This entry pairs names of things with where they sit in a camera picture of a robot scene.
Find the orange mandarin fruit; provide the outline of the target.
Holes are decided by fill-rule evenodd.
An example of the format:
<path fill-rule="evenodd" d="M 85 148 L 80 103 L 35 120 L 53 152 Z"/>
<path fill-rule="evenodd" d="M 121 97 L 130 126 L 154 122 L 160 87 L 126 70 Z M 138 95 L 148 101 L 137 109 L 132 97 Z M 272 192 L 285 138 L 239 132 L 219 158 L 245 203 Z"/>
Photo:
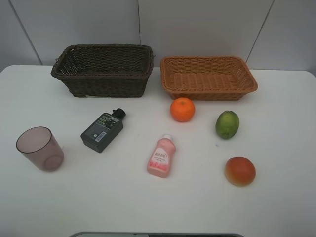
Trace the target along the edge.
<path fill-rule="evenodd" d="M 189 122 L 195 114 L 195 105 L 189 98 L 175 99 L 170 105 L 170 114 L 175 121 Z"/>

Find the pink lotion bottle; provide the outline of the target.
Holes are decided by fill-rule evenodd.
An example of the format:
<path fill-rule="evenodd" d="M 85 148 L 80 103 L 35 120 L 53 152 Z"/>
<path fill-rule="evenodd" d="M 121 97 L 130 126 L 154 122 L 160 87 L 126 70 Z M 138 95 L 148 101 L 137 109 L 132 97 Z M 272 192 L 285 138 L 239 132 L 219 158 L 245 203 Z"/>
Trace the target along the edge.
<path fill-rule="evenodd" d="M 148 164 L 147 171 L 154 176 L 166 178 L 171 170 L 172 158 L 176 152 L 176 147 L 173 143 L 173 138 L 169 134 L 164 134 L 157 141 L 156 147 L 153 150 Z"/>

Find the green lime fruit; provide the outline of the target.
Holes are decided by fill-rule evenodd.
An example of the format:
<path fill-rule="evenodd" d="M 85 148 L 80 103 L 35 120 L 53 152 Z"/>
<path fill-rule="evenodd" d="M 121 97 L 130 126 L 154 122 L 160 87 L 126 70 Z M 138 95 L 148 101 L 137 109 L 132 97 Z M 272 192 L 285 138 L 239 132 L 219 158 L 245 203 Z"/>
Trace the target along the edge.
<path fill-rule="evenodd" d="M 239 117 L 233 111 L 224 111 L 218 117 L 215 130 L 222 139 L 232 138 L 238 131 Z"/>

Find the red orange peach fruit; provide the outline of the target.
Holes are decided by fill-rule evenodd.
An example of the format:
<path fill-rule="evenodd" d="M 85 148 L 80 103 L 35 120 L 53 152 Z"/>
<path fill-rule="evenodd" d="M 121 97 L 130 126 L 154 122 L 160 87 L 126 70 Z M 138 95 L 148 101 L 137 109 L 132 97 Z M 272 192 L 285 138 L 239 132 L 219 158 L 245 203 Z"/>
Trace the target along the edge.
<path fill-rule="evenodd" d="M 235 186 L 247 186 L 254 181 L 256 169 L 253 163 L 247 158 L 233 157 L 226 162 L 225 177 Z"/>

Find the translucent purple plastic cup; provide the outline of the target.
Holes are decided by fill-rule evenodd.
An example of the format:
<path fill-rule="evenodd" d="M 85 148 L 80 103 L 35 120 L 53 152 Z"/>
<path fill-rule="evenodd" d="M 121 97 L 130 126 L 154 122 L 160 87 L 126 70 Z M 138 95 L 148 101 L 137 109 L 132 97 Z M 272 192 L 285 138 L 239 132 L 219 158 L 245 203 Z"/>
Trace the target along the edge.
<path fill-rule="evenodd" d="M 17 139 L 16 148 L 41 171 L 55 171 L 64 161 L 64 152 L 47 127 L 25 131 Z"/>

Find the dark green square bottle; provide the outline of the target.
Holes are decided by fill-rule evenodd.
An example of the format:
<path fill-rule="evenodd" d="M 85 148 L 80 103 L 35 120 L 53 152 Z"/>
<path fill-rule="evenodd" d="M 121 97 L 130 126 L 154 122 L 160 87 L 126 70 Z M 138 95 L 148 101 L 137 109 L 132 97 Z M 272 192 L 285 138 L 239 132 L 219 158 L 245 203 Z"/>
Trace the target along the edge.
<path fill-rule="evenodd" d="M 126 113 L 121 108 L 113 110 L 112 114 L 103 113 L 82 134 L 83 143 L 92 150 L 102 153 L 104 149 L 122 131 Z"/>

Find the light orange wicker basket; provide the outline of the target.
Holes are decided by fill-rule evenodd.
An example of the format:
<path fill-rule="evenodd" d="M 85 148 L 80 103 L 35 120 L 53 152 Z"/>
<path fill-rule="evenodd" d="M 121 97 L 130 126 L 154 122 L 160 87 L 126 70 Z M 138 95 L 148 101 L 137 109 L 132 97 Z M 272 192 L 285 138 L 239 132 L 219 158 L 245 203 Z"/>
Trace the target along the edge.
<path fill-rule="evenodd" d="M 237 101 L 258 84 L 236 56 L 169 56 L 160 64 L 163 89 L 172 99 Z"/>

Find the dark brown wicker basket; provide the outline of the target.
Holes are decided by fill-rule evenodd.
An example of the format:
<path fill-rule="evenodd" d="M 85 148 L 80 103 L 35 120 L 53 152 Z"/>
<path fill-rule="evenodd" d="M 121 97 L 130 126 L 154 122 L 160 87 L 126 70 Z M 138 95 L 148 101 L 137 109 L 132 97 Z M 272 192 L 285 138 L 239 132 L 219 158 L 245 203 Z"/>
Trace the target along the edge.
<path fill-rule="evenodd" d="M 74 97 L 139 98 L 153 67 L 147 45 L 76 44 L 56 59 L 51 75 Z"/>

